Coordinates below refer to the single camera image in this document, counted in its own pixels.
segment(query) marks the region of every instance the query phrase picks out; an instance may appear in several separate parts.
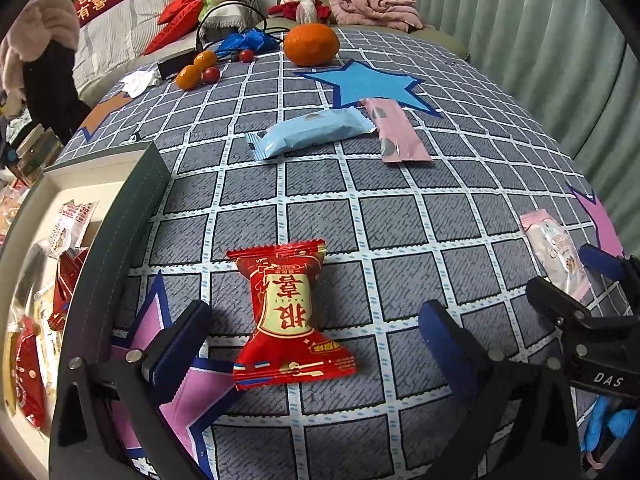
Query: light blue snack packet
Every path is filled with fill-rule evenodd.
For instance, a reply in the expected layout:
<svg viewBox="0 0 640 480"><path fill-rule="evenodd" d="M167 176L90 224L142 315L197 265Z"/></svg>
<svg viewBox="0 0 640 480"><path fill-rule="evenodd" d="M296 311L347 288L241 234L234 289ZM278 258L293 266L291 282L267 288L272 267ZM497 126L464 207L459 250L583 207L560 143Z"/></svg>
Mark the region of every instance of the light blue snack packet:
<svg viewBox="0 0 640 480"><path fill-rule="evenodd" d="M376 126L356 108L322 110L274 124L265 131L244 134L255 160L334 140L370 134Z"/></svg>

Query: pink snack packet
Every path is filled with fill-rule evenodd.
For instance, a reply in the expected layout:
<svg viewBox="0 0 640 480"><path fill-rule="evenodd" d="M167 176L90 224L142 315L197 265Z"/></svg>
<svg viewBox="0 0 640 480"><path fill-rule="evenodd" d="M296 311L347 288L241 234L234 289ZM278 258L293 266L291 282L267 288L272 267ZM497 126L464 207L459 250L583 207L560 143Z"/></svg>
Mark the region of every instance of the pink snack packet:
<svg viewBox="0 0 640 480"><path fill-rule="evenodd" d="M580 301L589 279L569 233L545 209L520 216L520 222L551 283Z"/></svg>
<svg viewBox="0 0 640 480"><path fill-rule="evenodd" d="M433 160L397 101L367 97L360 102L378 128L384 162Z"/></svg>

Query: red snack packet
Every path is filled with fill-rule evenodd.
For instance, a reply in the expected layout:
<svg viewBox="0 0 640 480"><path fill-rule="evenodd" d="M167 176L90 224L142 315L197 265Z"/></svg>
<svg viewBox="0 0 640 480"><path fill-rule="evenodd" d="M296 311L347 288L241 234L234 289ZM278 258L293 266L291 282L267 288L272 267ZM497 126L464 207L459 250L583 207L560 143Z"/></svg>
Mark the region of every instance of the red snack packet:
<svg viewBox="0 0 640 480"><path fill-rule="evenodd" d="M21 321L14 367L15 393L18 407L34 428L39 430L44 424L45 407L36 335L30 317L22 316Z"/></svg>
<svg viewBox="0 0 640 480"><path fill-rule="evenodd" d="M68 249L60 255L53 290L53 313L47 319L52 330L60 331L65 327L71 296L76 288L78 276L80 276L80 270L82 270L87 254L89 254L89 247Z"/></svg>
<svg viewBox="0 0 640 480"><path fill-rule="evenodd" d="M256 328L234 364L238 390L355 373L350 352L309 325L324 240L229 251L249 279Z"/></svg>

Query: blue gripper pad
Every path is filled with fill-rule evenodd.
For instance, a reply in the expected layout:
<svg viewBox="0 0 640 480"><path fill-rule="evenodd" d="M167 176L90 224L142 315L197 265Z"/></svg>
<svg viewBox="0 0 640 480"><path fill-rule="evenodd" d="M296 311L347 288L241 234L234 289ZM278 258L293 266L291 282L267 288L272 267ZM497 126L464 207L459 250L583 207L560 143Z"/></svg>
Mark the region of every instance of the blue gripper pad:
<svg viewBox="0 0 640 480"><path fill-rule="evenodd" d="M202 343L209 334L211 309L195 300L176 319L162 329L146 348L148 359L142 373L151 384L150 396L157 405L171 402Z"/></svg>
<svg viewBox="0 0 640 480"><path fill-rule="evenodd" d="M478 341L460 328L437 300L422 304L418 328L454 396L463 402L474 400L490 368Z"/></svg>
<svg viewBox="0 0 640 480"><path fill-rule="evenodd" d="M578 250L578 255L585 267L604 274L612 282L620 282L625 277L625 268L622 264L622 259L612 256L591 244L584 244L580 250Z"/></svg>

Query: white cloth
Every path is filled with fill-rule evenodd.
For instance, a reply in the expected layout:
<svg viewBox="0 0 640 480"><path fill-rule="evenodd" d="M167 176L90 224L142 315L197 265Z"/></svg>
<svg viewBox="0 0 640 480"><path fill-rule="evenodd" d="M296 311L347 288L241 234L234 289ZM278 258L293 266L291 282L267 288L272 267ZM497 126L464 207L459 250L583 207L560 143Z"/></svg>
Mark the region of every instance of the white cloth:
<svg viewBox="0 0 640 480"><path fill-rule="evenodd" d="M318 12L316 11L316 0L280 0L280 4L289 2L299 2L296 7L296 21L301 25L304 23L317 23Z"/></svg>
<svg viewBox="0 0 640 480"><path fill-rule="evenodd" d="M129 94L129 97L136 98L142 95L149 86L158 86L160 84L160 74L158 69L136 70L135 72L124 76L121 80L124 83L122 91Z"/></svg>

